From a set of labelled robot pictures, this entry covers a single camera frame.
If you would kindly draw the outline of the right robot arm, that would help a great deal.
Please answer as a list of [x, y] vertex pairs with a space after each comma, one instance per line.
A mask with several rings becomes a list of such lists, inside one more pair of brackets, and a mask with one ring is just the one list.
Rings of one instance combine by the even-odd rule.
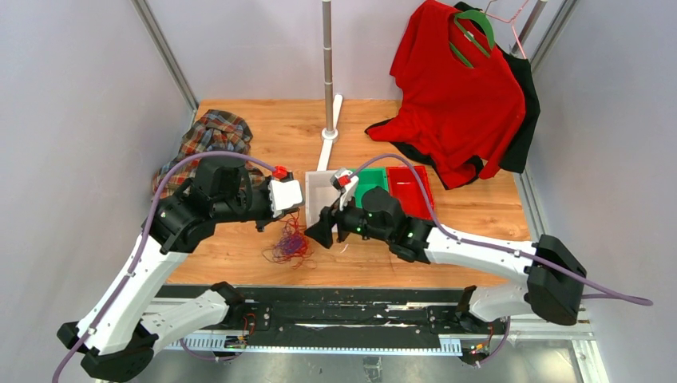
[[383, 188], [368, 191], [361, 207], [335, 200], [322, 208], [318, 221], [304, 234], [325, 248], [356, 234], [384, 242], [390, 253], [409, 263], [454, 265], [506, 279], [501, 286], [463, 290], [456, 319], [466, 332], [520, 314], [535, 314], [561, 326], [578, 320], [587, 271], [552, 235], [542, 235], [535, 243], [511, 243], [454, 231], [407, 215], [399, 200]]

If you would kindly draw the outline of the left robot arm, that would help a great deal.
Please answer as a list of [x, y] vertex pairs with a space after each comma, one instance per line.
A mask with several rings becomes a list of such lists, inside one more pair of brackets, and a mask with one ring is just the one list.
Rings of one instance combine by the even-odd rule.
[[68, 356], [94, 379], [127, 382], [165, 347], [204, 327], [238, 328], [244, 300], [226, 282], [166, 311], [147, 309], [173, 271], [220, 223], [253, 222], [258, 230], [298, 211], [301, 184], [282, 166], [251, 183], [252, 158], [237, 152], [194, 155], [196, 174], [168, 197], [155, 194], [133, 251], [99, 302], [83, 319], [64, 323], [57, 336]]

